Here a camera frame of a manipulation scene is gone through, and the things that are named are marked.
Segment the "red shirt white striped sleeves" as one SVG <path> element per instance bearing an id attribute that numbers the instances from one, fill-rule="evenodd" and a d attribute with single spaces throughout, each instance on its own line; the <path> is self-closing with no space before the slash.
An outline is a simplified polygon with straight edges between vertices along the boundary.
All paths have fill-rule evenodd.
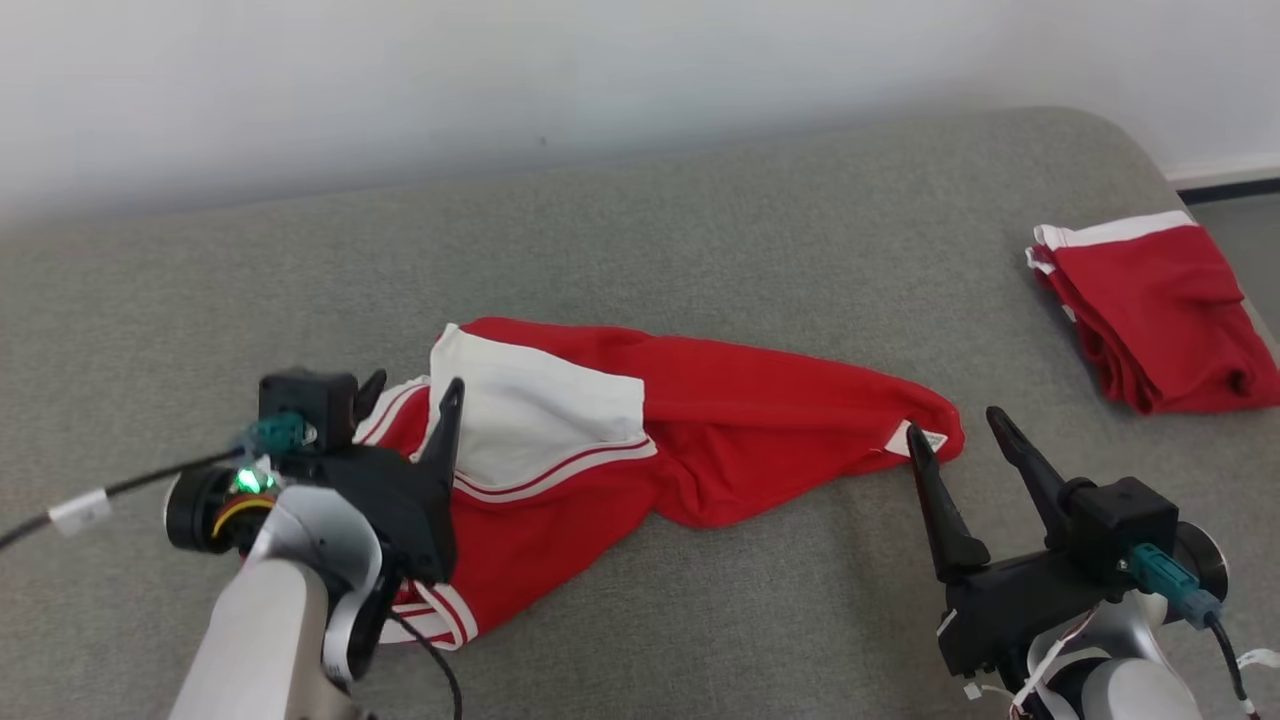
<path id="1" fill-rule="evenodd" d="M 406 580 L 394 601 L 448 651 L 585 571 L 652 514 L 730 527 L 905 464 L 909 427 L 942 461 L 965 443 L 945 397 L 861 366 L 498 316 L 448 325 L 428 374 L 384 389 L 356 439 L 424 460 L 456 379 L 458 561 L 448 582 Z"/>

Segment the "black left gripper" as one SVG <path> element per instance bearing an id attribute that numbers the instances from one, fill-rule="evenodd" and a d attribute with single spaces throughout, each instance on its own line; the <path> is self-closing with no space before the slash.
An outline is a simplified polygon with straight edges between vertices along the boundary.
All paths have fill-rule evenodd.
<path id="1" fill-rule="evenodd" d="M 376 369 L 358 387 L 356 424 L 374 414 L 385 387 L 385 369 Z M 465 380 L 456 377 L 436 404 L 435 424 L 417 462 L 393 448 L 351 445 L 289 452 L 288 474 L 337 491 L 385 541 L 407 578 L 424 584 L 449 582 L 458 560 L 451 502 L 463 405 Z"/>

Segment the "white wall baseboard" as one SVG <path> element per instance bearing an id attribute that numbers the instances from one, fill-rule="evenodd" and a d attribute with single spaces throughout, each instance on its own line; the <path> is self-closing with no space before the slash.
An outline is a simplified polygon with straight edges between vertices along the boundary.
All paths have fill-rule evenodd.
<path id="1" fill-rule="evenodd" d="M 1164 176 L 1178 191 L 1272 181 L 1280 178 L 1280 152 L 1174 167 Z"/>

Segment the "red shorts white waistband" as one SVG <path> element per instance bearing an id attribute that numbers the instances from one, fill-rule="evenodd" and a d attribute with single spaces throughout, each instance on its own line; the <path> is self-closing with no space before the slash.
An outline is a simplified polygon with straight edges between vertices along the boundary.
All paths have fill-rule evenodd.
<path id="1" fill-rule="evenodd" d="M 1183 210 L 1041 224 L 1027 263 L 1068 314 L 1103 395 L 1140 415 L 1280 406 L 1280 366 L 1208 231 Z"/>

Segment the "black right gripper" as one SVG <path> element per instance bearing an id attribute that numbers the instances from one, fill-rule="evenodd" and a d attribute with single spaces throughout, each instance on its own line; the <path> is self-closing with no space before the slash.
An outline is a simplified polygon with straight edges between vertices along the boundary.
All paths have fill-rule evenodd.
<path id="1" fill-rule="evenodd" d="M 969 534 L 951 498 L 925 432 L 916 424 L 905 434 L 916 495 L 934 566 L 945 587 L 946 623 L 938 647 L 952 676 L 1010 666 L 1024 659 L 1034 638 L 1102 602 L 1117 602 L 1133 589 L 1133 577 L 1111 569 L 1087 571 L 1064 550 L 1068 514 L 1059 502 L 1065 480 L 1044 455 L 998 406 L 986 420 L 1005 460 L 1020 474 L 1044 525 L 1039 553 L 991 562 L 984 543 Z"/>

